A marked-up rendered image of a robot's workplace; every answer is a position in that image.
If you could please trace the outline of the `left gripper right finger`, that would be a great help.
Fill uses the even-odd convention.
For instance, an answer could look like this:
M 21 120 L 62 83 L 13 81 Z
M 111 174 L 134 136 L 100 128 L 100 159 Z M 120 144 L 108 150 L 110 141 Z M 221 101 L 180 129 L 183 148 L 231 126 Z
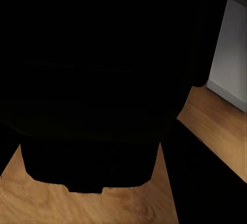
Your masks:
M 181 121 L 161 145 L 179 224 L 247 224 L 247 183 Z

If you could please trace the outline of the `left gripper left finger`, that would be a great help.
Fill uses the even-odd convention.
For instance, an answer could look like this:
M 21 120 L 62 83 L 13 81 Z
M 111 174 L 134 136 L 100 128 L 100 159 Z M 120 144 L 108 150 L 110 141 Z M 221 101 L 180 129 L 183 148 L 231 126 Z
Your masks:
M 19 133 L 12 127 L 0 122 L 0 175 L 19 145 Z

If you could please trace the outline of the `digital camera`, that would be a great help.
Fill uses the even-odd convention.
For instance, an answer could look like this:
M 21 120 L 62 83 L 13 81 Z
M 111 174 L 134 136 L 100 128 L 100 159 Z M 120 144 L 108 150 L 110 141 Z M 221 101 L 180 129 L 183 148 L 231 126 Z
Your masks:
M 26 172 L 70 192 L 151 180 L 227 0 L 0 0 L 0 122 Z

